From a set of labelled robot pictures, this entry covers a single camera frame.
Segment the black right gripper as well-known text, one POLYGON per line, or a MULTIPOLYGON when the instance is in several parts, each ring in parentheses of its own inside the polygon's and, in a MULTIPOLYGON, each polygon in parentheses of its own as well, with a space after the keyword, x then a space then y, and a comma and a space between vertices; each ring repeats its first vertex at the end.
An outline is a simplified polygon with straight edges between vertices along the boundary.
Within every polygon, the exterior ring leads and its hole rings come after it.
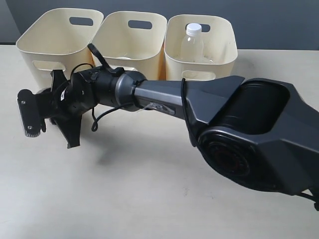
POLYGON ((37 104, 44 119, 54 122, 67 141, 67 148, 80 145, 82 116, 96 106, 93 85, 82 74, 66 79, 63 70, 52 70, 51 87, 37 93, 37 104))

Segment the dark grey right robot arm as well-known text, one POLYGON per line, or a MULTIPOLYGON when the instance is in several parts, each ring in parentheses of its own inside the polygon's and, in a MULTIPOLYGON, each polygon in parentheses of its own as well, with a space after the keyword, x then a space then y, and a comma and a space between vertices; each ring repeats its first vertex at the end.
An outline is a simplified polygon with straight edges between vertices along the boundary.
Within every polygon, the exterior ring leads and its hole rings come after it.
POLYGON ((96 105, 156 111, 185 121, 191 144, 231 181, 262 192, 319 199, 319 113, 294 85, 230 76, 152 81, 137 71, 96 67, 51 73, 36 94, 39 113, 79 145, 81 117, 96 105))

